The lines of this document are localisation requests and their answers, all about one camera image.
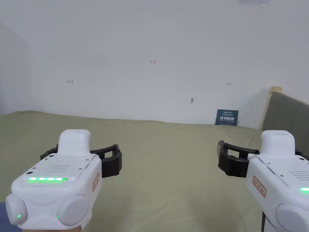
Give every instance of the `bed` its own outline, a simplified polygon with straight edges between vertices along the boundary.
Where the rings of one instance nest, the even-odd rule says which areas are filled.
[[[270,91],[260,130],[14,112],[0,117],[0,201],[18,176],[55,147],[62,131],[87,129],[91,149],[119,144],[123,168],[103,179],[83,231],[259,231],[262,211],[243,178],[218,168],[217,143],[259,149],[263,130],[280,129],[293,133],[298,149],[307,152],[308,115],[308,105],[278,87]]]

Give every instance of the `green led light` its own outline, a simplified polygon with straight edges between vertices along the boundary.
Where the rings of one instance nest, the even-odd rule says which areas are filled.
[[[68,178],[29,177],[28,180],[68,180]]]

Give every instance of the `red stamp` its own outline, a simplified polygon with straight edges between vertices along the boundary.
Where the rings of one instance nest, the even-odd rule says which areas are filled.
[[[255,176],[253,176],[252,183],[260,191],[263,197],[266,197],[266,188],[262,185],[262,183]]]
[[[97,186],[99,180],[100,180],[100,174],[98,173],[97,176],[95,177],[95,180],[94,180],[93,183],[92,183],[92,191],[95,190],[95,188],[96,188],[96,186]]]

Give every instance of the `blue sign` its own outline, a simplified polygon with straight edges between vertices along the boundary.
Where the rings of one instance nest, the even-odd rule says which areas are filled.
[[[238,110],[218,110],[216,125],[237,126]]]

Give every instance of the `upholstered headboard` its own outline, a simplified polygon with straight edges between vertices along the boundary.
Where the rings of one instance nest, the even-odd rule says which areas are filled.
[[[270,92],[262,130],[290,132],[295,138],[296,148],[309,156],[309,105],[280,91],[281,88],[272,88]]]

